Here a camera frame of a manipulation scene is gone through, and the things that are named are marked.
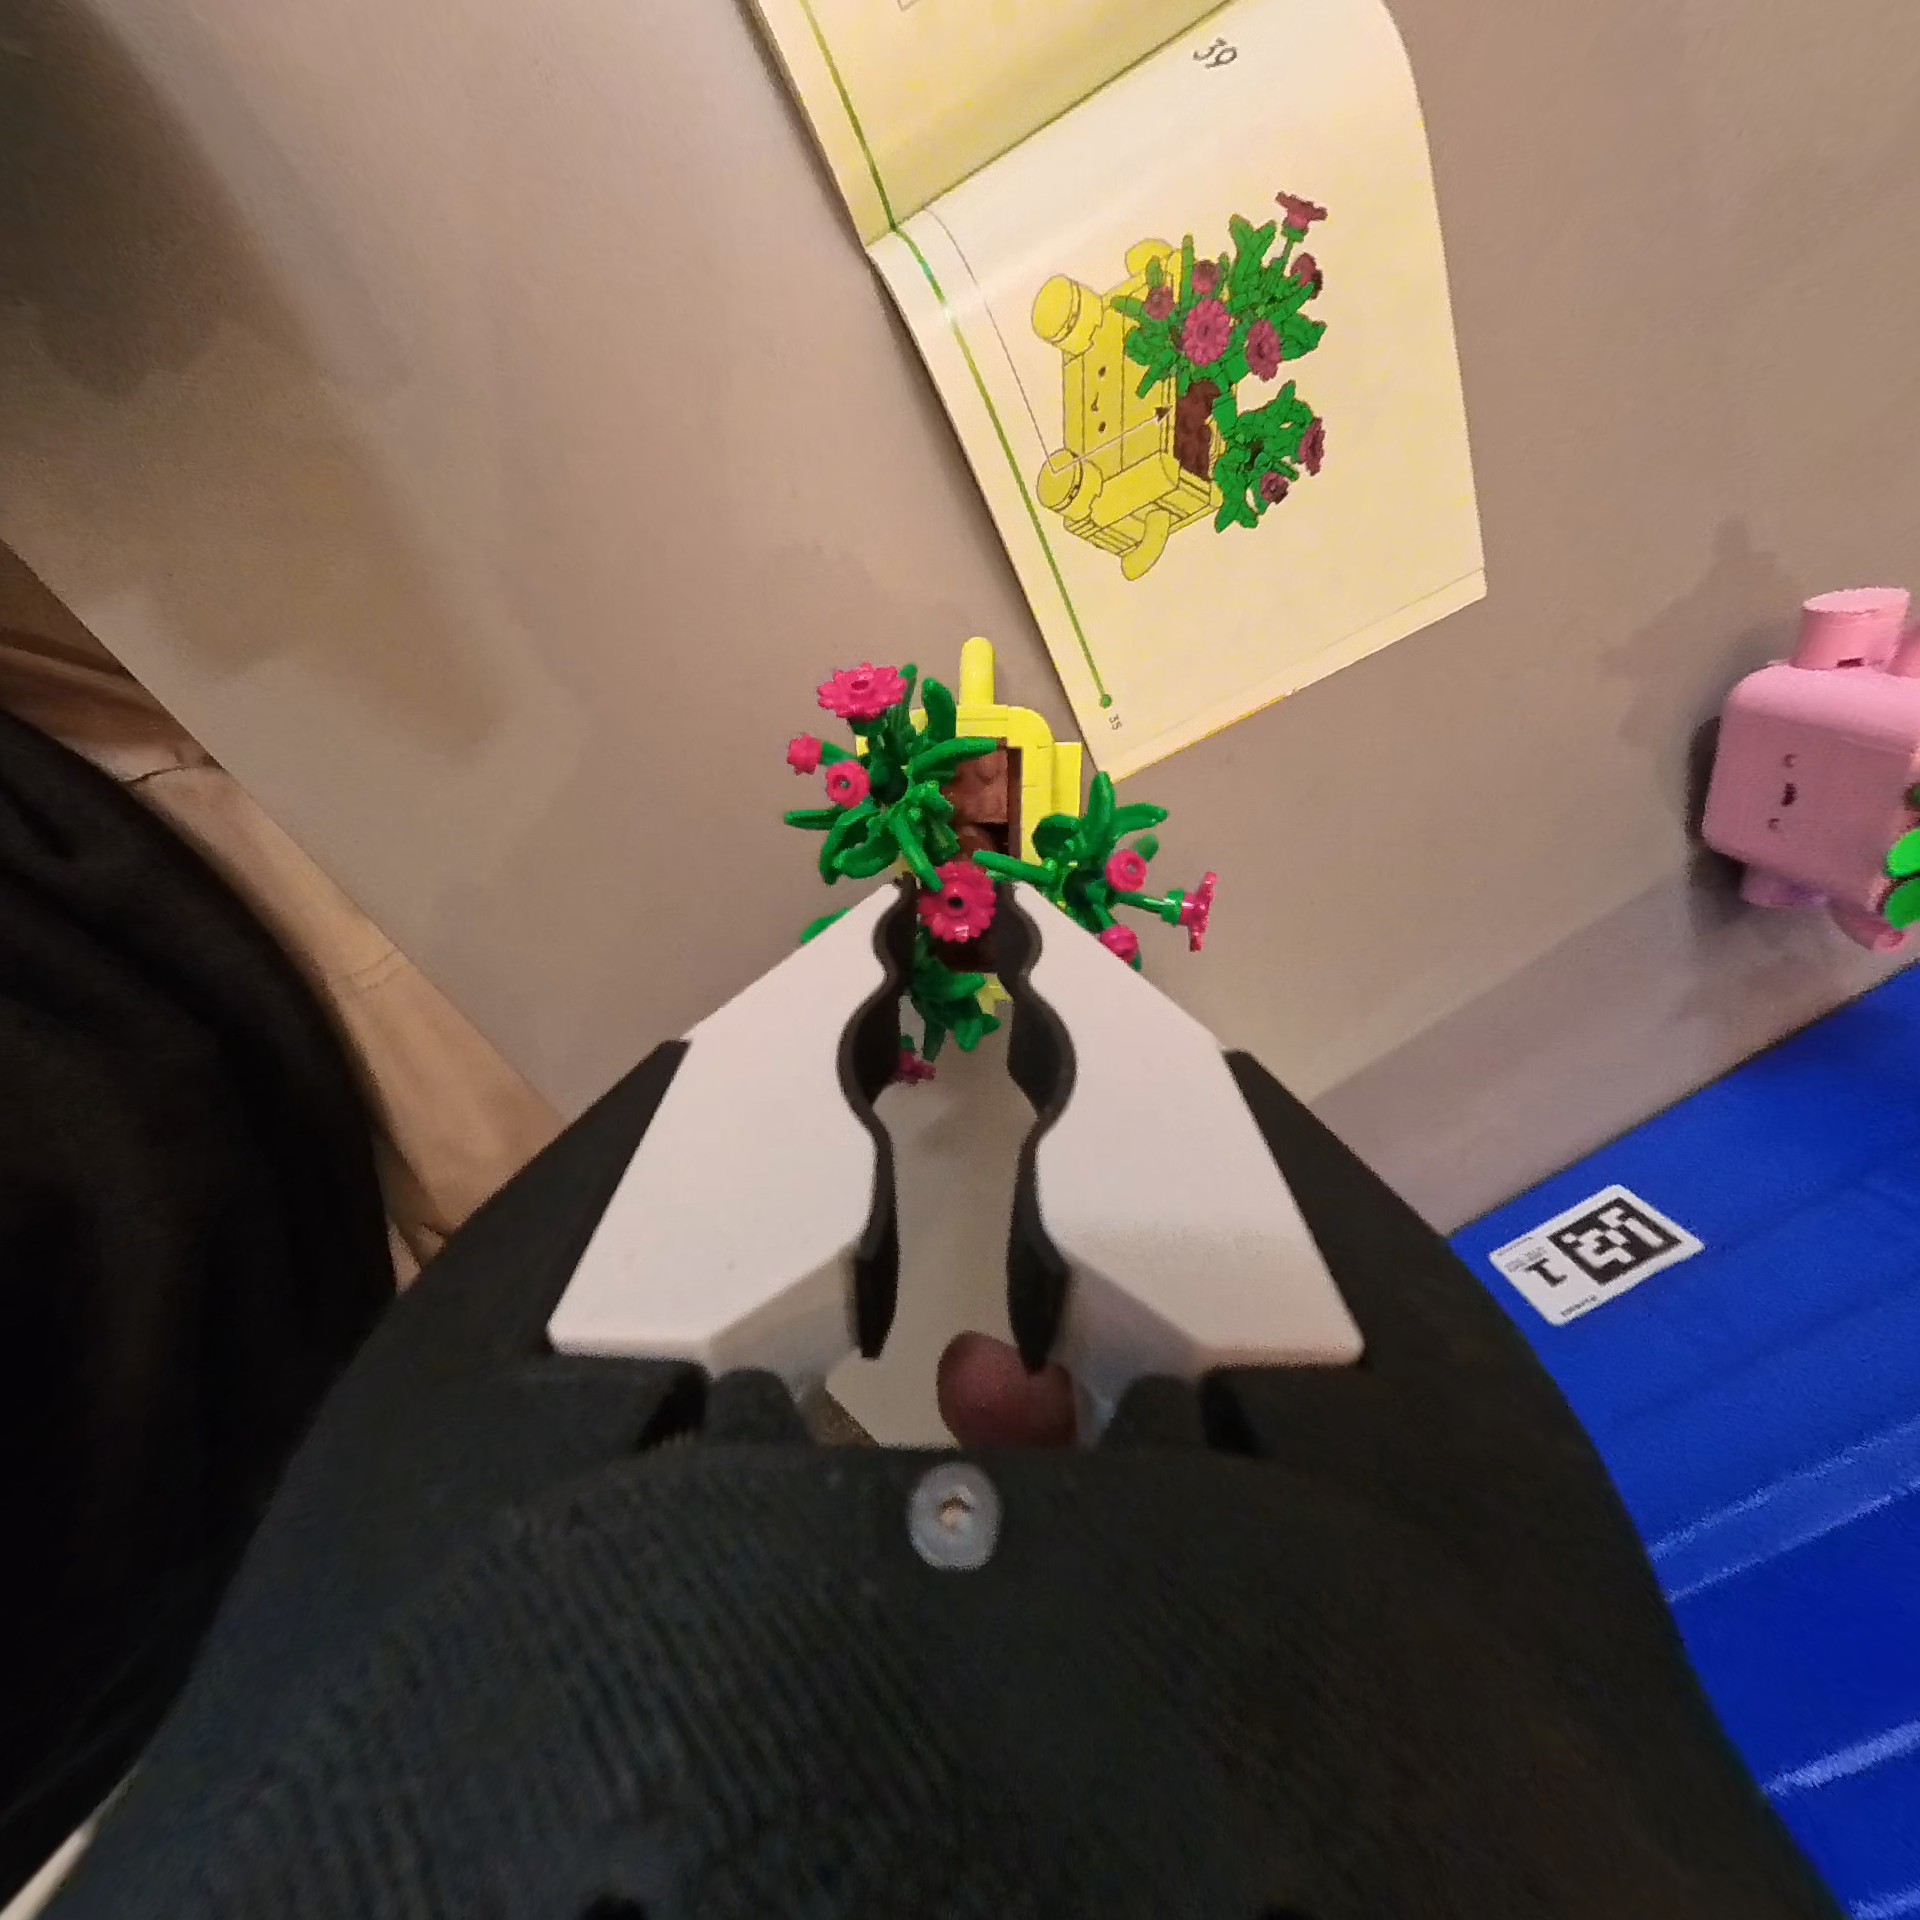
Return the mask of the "person's right hand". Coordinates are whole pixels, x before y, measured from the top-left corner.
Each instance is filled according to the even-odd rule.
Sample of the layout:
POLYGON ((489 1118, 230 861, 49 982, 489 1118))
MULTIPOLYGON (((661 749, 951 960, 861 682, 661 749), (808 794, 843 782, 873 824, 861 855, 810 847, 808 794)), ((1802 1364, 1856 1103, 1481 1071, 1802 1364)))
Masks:
POLYGON ((1014 1343, 965 1330, 934 1373, 942 1418, 961 1449, 1066 1449, 1075 1436, 1074 1386, 1062 1366, 1023 1366, 1014 1343))

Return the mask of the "pink brick planter figure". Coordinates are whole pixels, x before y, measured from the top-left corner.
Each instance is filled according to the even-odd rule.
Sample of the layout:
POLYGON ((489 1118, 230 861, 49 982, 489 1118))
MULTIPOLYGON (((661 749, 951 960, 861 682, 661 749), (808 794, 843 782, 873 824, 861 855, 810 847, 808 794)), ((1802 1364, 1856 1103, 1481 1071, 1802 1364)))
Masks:
POLYGON ((1738 897, 1897 951, 1917 924, 1917 628, 1904 586, 1809 597, 1725 697, 1701 818, 1738 897))

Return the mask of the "yellow brick flower planter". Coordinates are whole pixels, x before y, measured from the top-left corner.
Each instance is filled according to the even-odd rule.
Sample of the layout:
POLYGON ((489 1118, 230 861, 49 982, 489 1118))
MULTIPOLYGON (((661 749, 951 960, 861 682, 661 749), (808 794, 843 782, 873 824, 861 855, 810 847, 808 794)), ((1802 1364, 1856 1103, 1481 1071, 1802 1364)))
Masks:
POLYGON ((971 1050, 1007 1001, 995 958, 999 889, 1019 881, 1104 951, 1139 968, 1133 918, 1207 940, 1216 874, 1153 890, 1166 808, 1119 801, 1109 774, 1083 786, 1083 748, 995 694, 995 655, 971 637, 957 688, 912 663, 851 663, 816 688, 847 743, 795 733, 784 761, 819 784, 784 824, 816 838, 822 881, 897 877, 912 889, 895 1078, 934 1073, 945 1047, 971 1050))

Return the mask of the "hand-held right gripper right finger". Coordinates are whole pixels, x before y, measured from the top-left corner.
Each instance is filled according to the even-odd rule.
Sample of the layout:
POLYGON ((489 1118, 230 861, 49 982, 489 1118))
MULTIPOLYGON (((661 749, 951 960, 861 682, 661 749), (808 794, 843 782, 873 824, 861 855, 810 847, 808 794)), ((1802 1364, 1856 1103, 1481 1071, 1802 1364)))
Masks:
POLYGON ((1219 1041, 1031 885, 999 889, 999 978, 1034 1112, 1006 1305, 1075 1424, 1149 1375, 1352 1364, 1360 1327, 1219 1041))

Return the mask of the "open instruction booklet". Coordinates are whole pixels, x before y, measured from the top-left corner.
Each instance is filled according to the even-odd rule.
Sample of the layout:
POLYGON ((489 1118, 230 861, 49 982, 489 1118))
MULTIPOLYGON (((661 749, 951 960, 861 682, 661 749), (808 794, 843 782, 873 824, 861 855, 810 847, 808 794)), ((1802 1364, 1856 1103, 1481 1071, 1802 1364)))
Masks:
POLYGON ((1386 5, 754 12, 1099 769, 1482 597, 1386 5))

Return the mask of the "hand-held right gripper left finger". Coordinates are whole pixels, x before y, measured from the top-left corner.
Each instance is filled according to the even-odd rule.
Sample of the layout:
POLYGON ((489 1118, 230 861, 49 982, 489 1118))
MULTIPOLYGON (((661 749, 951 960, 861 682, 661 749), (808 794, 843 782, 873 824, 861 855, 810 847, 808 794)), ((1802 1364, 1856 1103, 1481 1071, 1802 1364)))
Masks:
POLYGON ((901 881, 681 1044, 558 1306, 559 1352, 761 1368, 798 1394, 895 1320, 895 1154, 874 1112, 910 968, 901 881))

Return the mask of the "blue plastic bin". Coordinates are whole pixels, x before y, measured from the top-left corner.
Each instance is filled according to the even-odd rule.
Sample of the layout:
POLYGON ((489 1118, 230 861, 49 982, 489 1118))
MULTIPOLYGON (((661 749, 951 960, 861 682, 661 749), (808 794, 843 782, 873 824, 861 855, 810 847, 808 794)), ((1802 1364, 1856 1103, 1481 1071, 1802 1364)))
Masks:
POLYGON ((1450 1241, 1584 1421, 1835 1898, 1914 1914, 1914 968, 1450 1241))

